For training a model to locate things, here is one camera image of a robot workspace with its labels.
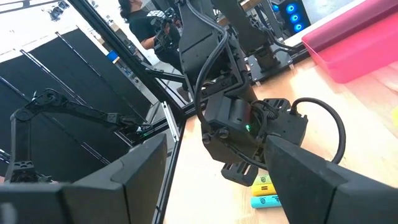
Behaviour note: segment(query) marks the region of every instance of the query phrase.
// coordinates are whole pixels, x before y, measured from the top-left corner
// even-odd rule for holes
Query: black t-shirt
[[[155,27],[150,24],[155,17],[164,18],[165,14],[162,11],[147,12],[144,10],[138,10],[130,14],[129,27],[139,42],[156,35]],[[173,41],[180,40],[180,34],[175,26],[170,26],[169,35],[171,35]]]

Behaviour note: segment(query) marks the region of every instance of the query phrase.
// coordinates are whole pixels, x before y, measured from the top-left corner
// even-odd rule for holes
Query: black metal frame
[[[181,75],[164,73],[157,70],[146,70],[138,61],[134,54],[123,44],[119,37],[113,32],[113,30],[107,25],[102,17],[96,12],[96,10],[84,0],[69,0],[70,4],[83,16],[83,18],[99,33],[103,39],[114,49],[119,57],[130,67],[134,74],[141,80],[141,82],[157,97],[161,102],[167,102],[170,105],[172,113],[175,116],[175,120],[179,126],[180,135],[183,136],[185,124],[187,119],[195,116],[195,108],[193,103],[189,103],[184,107],[179,107],[177,102],[167,93],[167,91],[161,86],[156,78],[172,80],[175,82],[182,82],[184,77]],[[292,55],[293,63],[297,63],[304,58],[308,57],[308,52],[302,50],[299,53]],[[141,141],[145,141],[156,134],[159,134],[169,128],[167,120],[164,118],[154,124],[152,131],[147,133]],[[167,201],[170,196],[170,190],[172,186],[172,180],[174,172],[177,166],[177,159],[180,152],[182,138],[176,143],[174,150],[171,155],[171,163],[169,171],[166,175],[164,186],[161,192],[159,204],[154,217],[154,223],[163,223],[165,217]]]

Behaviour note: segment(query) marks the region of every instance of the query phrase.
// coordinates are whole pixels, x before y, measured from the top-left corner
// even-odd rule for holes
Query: blue light
[[[295,12],[297,10],[297,5],[296,3],[292,3],[292,4],[288,4],[286,6],[286,12],[288,14],[292,14],[293,12]]]
[[[277,5],[272,5],[272,10],[274,10],[274,12],[279,11],[279,7]]]
[[[303,24],[299,23],[299,24],[294,25],[294,31],[300,32],[301,30],[304,30]]]
[[[292,23],[296,23],[296,22],[298,22],[300,20],[300,15],[298,15],[298,14],[293,14],[291,17],[290,17],[290,21],[292,22]]]

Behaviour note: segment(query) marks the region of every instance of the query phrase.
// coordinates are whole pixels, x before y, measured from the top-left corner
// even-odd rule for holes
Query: metal bracket
[[[178,131],[177,124],[175,123],[174,115],[166,102],[161,103],[161,105],[166,116],[167,123],[169,124],[174,142],[178,142],[180,140],[180,133]]]

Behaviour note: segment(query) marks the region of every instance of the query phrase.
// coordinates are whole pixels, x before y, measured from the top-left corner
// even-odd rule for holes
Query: pink bin
[[[366,75],[398,60],[398,1],[367,0],[305,35],[302,42],[335,82]]]

